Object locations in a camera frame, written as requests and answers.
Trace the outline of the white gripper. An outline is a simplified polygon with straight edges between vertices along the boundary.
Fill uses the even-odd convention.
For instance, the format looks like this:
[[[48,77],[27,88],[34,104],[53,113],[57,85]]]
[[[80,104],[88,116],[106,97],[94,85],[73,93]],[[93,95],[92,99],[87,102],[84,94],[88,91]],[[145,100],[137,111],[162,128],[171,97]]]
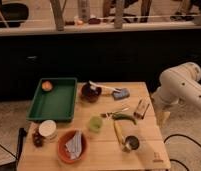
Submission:
[[[169,106],[158,104],[153,101],[153,107],[155,111],[157,125],[162,127],[170,116]]]

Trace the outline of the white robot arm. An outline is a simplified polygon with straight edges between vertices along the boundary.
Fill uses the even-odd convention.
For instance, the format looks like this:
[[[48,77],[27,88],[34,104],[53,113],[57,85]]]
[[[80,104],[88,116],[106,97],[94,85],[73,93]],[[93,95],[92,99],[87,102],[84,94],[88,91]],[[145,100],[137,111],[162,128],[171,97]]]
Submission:
[[[170,116],[169,107],[184,100],[201,111],[201,67],[194,62],[186,62],[164,70],[160,76],[160,86],[151,95],[157,124],[162,126]]]

